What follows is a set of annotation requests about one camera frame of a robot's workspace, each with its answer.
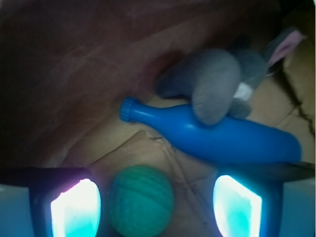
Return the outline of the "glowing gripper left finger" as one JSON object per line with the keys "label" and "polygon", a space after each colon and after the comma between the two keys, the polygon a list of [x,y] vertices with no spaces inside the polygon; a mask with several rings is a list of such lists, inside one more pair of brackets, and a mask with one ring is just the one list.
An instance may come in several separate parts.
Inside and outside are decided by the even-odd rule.
{"label": "glowing gripper left finger", "polygon": [[86,168],[2,168],[2,237],[94,237],[101,194]]}

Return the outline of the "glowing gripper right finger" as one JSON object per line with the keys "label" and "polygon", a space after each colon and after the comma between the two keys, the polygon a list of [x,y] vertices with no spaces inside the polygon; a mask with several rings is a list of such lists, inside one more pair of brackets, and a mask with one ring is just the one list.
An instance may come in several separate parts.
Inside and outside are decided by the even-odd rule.
{"label": "glowing gripper right finger", "polygon": [[219,169],[213,213],[223,237],[314,237],[316,169],[308,162]]}

